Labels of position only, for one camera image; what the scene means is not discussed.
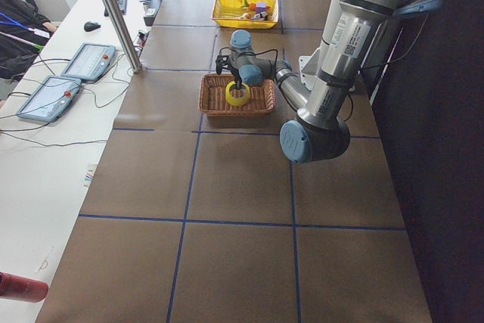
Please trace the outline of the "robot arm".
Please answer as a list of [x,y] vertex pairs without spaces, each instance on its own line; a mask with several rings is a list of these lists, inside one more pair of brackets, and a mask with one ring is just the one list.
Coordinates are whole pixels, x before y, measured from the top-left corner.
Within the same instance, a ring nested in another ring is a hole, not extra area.
[[280,144],[287,159],[296,163],[329,160],[343,154],[350,134],[338,114],[354,85],[364,56],[381,23],[398,17],[428,14],[443,0],[331,0],[321,44],[310,58],[314,81],[306,88],[283,60],[256,56],[251,35],[233,32],[226,66],[237,82],[255,85],[271,79],[287,103],[296,108],[296,119],[280,130]]

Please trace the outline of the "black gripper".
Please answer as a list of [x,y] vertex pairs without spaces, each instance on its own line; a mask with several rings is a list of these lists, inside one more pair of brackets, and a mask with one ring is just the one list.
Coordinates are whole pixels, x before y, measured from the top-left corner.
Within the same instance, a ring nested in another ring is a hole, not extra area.
[[235,88],[237,90],[241,90],[243,86],[242,86],[242,79],[239,73],[239,69],[232,68],[231,75],[234,77]]

